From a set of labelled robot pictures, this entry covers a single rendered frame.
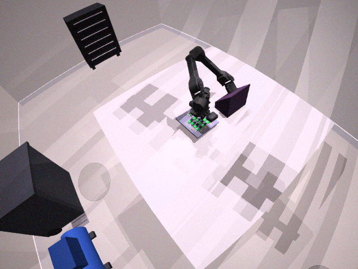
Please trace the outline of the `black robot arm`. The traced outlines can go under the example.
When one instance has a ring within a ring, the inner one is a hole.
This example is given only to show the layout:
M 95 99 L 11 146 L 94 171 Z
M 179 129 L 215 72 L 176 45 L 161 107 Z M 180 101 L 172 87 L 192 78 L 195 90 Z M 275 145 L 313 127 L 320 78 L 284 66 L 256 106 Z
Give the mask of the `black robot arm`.
M 189 52 L 189 55 L 186 56 L 185 60 L 187 62 L 187 68 L 189 72 L 189 91 L 191 93 L 192 99 L 195 99 L 193 101 L 193 107 L 190 109 L 190 113 L 196 118 L 203 115 L 204 108 L 210 99 L 210 89 L 208 87 L 204 87 L 204 83 L 199 77 L 195 61 L 203 63 L 211 72 L 216 75 L 217 81 L 225 87 L 227 94 L 239 89 L 233 82 L 235 80 L 234 77 L 226 71 L 220 70 L 217 65 L 208 59 L 202 47 L 196 46 L 193 48 Z

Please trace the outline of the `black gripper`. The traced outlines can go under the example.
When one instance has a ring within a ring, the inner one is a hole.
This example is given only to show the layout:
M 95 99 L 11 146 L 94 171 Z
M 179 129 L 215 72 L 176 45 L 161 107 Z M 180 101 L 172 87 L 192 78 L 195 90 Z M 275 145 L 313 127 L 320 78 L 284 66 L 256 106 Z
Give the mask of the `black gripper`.
M 195 99 L 194 99 L 195 100 Z M 189 106 L 193 107 L 193 101 L 190 101 L 189 102 Z M 215 112 L 210 112 L 210 107 L 209 107 L 209 104 L 211 103 L 211 101 L 209 101 L 205 108 L 204 108 L 204 112 L 203 112 L 203 115 L 200 117 L 201 120 L 203 120 L 205 117 L 206 119 L 209 121 L 209 122 L 213 122 L 214 120 L 218 119 L 219 115 L 216 114 Z

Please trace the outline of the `grey switch panel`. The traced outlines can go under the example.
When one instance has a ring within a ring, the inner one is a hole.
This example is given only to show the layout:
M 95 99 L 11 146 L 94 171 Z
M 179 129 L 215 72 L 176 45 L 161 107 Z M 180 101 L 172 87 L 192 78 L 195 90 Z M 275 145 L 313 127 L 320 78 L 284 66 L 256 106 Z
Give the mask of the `grey switch panel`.
M 181 123 L 190 133 L 196 138 L 201 137 L 208 132 L 212 127 L 219 123 L 218 120 L 209 122 L 206 117 L 201 120 L 200 117 L 195 117 L 190 113 L 190 109 L 185 111 L 183 114 L 176 117 L 176 120 Z

